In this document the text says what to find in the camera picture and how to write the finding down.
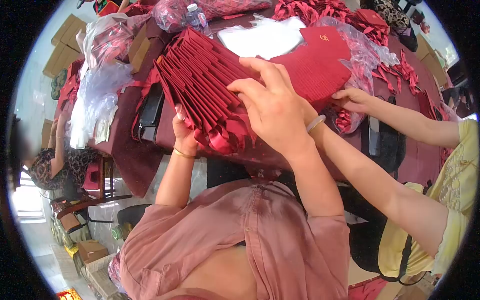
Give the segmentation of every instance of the bottle cap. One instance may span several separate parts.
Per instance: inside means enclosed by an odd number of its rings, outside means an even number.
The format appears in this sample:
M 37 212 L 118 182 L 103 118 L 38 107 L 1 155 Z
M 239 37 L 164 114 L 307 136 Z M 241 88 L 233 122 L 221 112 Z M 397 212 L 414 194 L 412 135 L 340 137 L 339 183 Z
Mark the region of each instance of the bottle cap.
M 197 10 L 197 8 L 198 8 L 198 6 L 195 3 L 187 6 L 187 9 L 188 9 L 189 12 L 193 12 L 193 11 Z

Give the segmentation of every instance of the pink shirt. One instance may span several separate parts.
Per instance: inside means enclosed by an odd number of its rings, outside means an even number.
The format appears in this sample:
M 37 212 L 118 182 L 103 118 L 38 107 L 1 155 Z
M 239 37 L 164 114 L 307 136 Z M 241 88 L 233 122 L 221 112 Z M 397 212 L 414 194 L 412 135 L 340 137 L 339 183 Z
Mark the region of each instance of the pink shirt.
M 183 209 L 148 207 L 121 249 L 121 282 L 133 300 L 154 299 L 244 240 L 258 299 L 347 299 L 348 233 L 344 216 L 306 218 L 279 182 L 238 180 Z

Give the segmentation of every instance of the table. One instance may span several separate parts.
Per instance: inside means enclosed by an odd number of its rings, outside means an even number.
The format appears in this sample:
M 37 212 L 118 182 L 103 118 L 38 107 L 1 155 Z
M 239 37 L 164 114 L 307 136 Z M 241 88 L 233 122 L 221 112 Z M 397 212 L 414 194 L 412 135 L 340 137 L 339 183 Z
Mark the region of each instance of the table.
M 133 75 L 136 81 L 144 82 L 153 61 L 160 56 L 164 46 L 171 40 L 171 35 L 161 30 L 154 19 L 150 19 L 146 25 L 146 36 L 150 40 L 150 48 L 145 55 L 139 72 Z M 100 142 L 95 145 L 93 140 L 88 145 L 96 150 L 110 154 L 125 184 L 133 195 L 144 197 L 150 183 L 155 177 L 158 166 L 163 156 L 162 148 L 153 142 L 138 142 L 131 137 L 131 127 L 136 115 L 136 106 L 141 97 L 141 87 L 130 86 L 119 96 L 118 110 L 110 127 L 108 142 Z M 71 112 L 73 105 L 67 103 L 63 110 Z M 57 118 L 61 111 L 55 112 Z
M 274 6 L 272 8 L 260 11 L 259 14 L 267 17 L 272 16 L 273 9 Z M 249 27 L 249 21 L 254 19 L 251 14 L 252 13 L 249 13 L 248 15 L 230 20 L 220 19 L 212 21 L 209 24 L 213 32 L 217 32 L 220 29 L 234 25 L 243 25 L 244 27 Z M 422 89 L 427 90 L 432 101 L 439 106 L 441 97 L 435 83 L 435 79 L 433 75 L 425 68 L 425 66 L 416 58 L 415 54 L 404 47 L 393 37 L 390 38 L 388 47 L 390 51 L 396 53 L 398 57 L 400 57 L 401 49 L 405 51 L 407 62 L 413 66 L 415 72 L 419 76 L 419 86 Z M 396 83 L 396 78 L 393 75 L 387 74 L 387 77 L 390 82 Z M 388 91 L 387 84 L 380 79 L 374 78 L 373 85 L 376 96 L 383 96 L 385 99 L 388 99 L 388 97 L 391 95 Z M 399 106 L 420 111 L 416 96 L 413 96 L 408 87 L 408 83 L 404 80 L 402 80 L 401 93 L 396 95 L 396 103 Z M 157 127 L 155 143 L 165 148 L 166 151 L 171 151 L 175 142 L 171 121 L 174 116 L 175 111 L 167 102 L 165 102 L 163 105 L 159 125 Z M 153 130 L 146 131 L 144 138 L 153 140 Z M 351 145 L 360 150 L 360 130 L 356 130 L 354 133 L 345 136 L 344 138 Z M 406 156 L 400 168 L 398 169 L 398 181 L 411 181 L 420 183 L 422 185 L 426 185 L 428 180 L 435 181 L 440 172 L 440 154 L 441 149 L 439 147 L 426 145 L 408 138 Z M 290 166 L 283 156 L 265 144 L 260 138 L 257 139 L 255 148 L 252 148 L 251 145 L 247 144 L 245 151 L 241 154 L 221 156 L 201 152 L 199 155 L 223 157 L 234 162 L 245 165 L 253 165 L 259 168 L 290 169 Z M 345 180 L 345 177 L 328 158 L 323 157 L 323 159 L 334 179 Z

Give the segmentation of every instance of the clear plastic wrap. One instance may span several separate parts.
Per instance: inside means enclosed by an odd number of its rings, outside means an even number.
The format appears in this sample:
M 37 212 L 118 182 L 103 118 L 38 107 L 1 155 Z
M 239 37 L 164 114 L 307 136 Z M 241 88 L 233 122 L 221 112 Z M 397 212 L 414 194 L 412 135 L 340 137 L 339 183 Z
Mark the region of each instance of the clear plastic wrap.
M 149 14 L 128 17 L 111 13 L 87 25 L 86 34 L 77 35 L 77 42 L 90 69 L 112 59 L 126 60 L 133 39 L 151 17 Z
M 118 101 L 117 91 L 132 80 L 129 64 L 105 63 L 88 70 L 80 81 L 70 119 L 70 146 L 83 149 L 93 138 L 97 119 L 108 118 Z
M 352 72 L 345 87 L 355 87 L 373 96 L 372 70 L 383 62 L 390 66 L 399 64 L 395 53 L 390 53 L 387 47 L 379 46 L 368 39 L 353 26 L 332 17 L 323 17 L 311 26 L 333 26 L 350 48 L 350 61 L 342 63 Z M 338 132 L 348 134 L 354 132 L 363 121 L 365 114 L 332 108 L 329 117 L 333 119 Z
M 152 9 L 158 26 L 169 32 L 180 32 L 187 27 L 187 6 L 196 3 L 207 20 L 239 12 L 254 11 L 272 6 L 272 0 L 163 0 Z

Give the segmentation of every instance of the yellow blouse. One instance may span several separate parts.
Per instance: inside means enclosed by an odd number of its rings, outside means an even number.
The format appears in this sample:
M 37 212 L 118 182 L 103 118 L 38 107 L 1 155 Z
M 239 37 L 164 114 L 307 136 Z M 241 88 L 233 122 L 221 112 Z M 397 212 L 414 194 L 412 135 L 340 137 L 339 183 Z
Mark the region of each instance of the yellow blouse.
M 423 251 L 412 239 L 412 252 L 408 258 L 407 275 L 422 271 L 443 274 L 450 266 L 462 241 L 477 190 L 479 140 L 475 120 L 458 123 L 460 143 L 445 162 L 427 196 L 448 208 L 447 225 L 435 258 Z M 417 183 L 407 186 L 422 192 Z M 407 233 L 390 220 L 387 221 L 378 251 L 378 265 L 385 276 L 397 277 Z

